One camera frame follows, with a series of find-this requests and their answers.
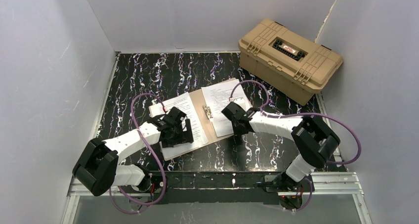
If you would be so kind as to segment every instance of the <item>black and white marble pattern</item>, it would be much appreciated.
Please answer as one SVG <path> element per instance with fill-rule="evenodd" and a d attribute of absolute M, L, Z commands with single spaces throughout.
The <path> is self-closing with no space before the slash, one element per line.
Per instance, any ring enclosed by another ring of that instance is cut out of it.
<path fill-rule="evenodd" d="M 300 106 L 240 68 L 239 59 L 239 53 L 121 54 L 97 132 L 98 137 L 113 138 L 134 128 L 129 105 L 137 94 L 149 92 L 166 100 L 230 78 L 262 82 L 270 95 L 267 112 L 291 114 L 320 111 L 315 97 L 306 106 Z M 243 89 L 254 106 L 262 104 L 265 95 L 259 87 L 243 85 Z M 153 99 L 146 97 L 137 101 L 135 115 L 139 124 L 150 118 L 148 107 L 153 103 Z M 168 171 L 281 172 L 298 155 L 293 142 L 262 133 L 244 135 L 242 139 L 228 138 L 170 161 L 164 161 L 160 148 L 156 145 L 155 148 L 164 169 Z M 126 164 L 131 163 L 140 163 L 149 170 L 158 170 L 148 149 L 128 157 Z M 328 166 L 325 170 L 345 171 L 345 168 Z"/>

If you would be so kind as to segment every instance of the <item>folder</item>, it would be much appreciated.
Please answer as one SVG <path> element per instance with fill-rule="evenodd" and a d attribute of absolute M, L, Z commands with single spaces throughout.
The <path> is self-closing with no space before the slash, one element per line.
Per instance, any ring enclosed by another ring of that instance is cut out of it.
<path fill-rule="evenodd" d="M 236 80 L 236 79 L 231 78 L 231 79 L 228 79 L 224 82 L 229 82 L 229 81 L 233 81 L 233 80 Z M 205 110 L 205 107 L 207 108 L 207 104 L 205 102 L 205 98 L 204 98 L 204 94 L 202 93 L 202 89 L 190 92 L 189 96 L 190 96 L 190 98 L 192 100 L 192 104 L 193 104 L 193 106 L 194 106 L 194 108 L 197 112 L 199 122 L 201 123 L 202 128 L 204 130 L 204 133 L 207 136 L 208 142 L 205 143 L 205 144 L 202 144 L 202 145 L 182 144 L 182 145 L 179 145 L 179 146 L 176 146 L 176 147 L 162 148 L 165 161 L 171 160 L 175 157 L 184 155 L 188 152 L 200 149 L 200 148 L 205 147 L 209 144 L 212 144 L 214 142 L 217 142 L 217 141 L 220 141 L 220 140 L 223 140 L 227 137 L 232 136 L 232 134 L 230 134 L 230 135 L 217 137 L 214 126 L 213 126 L 212 122 L 210 121 L 209 117 L 207 116 L 208 111 Z"/>

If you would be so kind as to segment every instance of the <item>red and white label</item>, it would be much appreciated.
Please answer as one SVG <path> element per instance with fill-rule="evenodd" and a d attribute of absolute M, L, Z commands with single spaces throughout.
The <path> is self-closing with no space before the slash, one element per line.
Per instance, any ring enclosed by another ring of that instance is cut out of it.
<path fill-rule="evenodd" d="M 293 48 L 292 48 L 292 47 L 290 47 L 290 46 L 286 46 L 286 45 L 284 45 L 284 49 L 285 49 L 286 51 L 288 51 L 288 52 L 292 52 L 292 53 L 297 52 L 297 50 L 293 49 Z"/>

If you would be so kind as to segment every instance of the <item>brown plastic case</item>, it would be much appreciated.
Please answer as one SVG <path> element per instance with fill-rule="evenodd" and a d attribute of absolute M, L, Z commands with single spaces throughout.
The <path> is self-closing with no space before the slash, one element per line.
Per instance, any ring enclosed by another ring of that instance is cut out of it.
<path fill-rule="evenodd" d="M 264 19 L 239 41 L 240 66 L 305 105 L 343 63 L 342 56 Z"/>

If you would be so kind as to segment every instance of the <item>paper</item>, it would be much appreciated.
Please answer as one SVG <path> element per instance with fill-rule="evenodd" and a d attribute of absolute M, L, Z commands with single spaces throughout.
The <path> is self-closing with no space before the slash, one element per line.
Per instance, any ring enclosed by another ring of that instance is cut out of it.
<path fill-rule="evenodd" d="M 202 145 L 208 143 L 207 136 L 205 135 L 201 122 L 199 121 L 199 117 L 194 108 L 189 93 L 184 93 L 178 97 L 163 101 L 163 104 L 167 110 L 170 110 L 175 106 L 188 116 L 188 119 L 191 121 L 192 134 L 194 136 L 193 143 L 185 143 L 177 145 L 176 147 L 162 148 L 163 156 L 166 161 L 183 155 L 191 150 L 196 149 L 196 147 L 201 147 Z M 149 109 L 153 117 L 164 113 L 162 105 L 159 103 L 150 106 Z"/>
<path fill-rule="evenodd" d="M 239 83 L 238 79 L 229 82 L 218 83 L 209 87 L 202 88 L 205 103 L 210 107 L 212 113 L 212 125 L 214 126 L 217 137 L 233 134 L 231 121 L 228 120 L 221 111 L 230 103 L 228 98 L 234 86 Z M 242 97 L 245 99 L 247 107 L 251 105 L 241 86 L 234 90 L 234 97 Z"/>

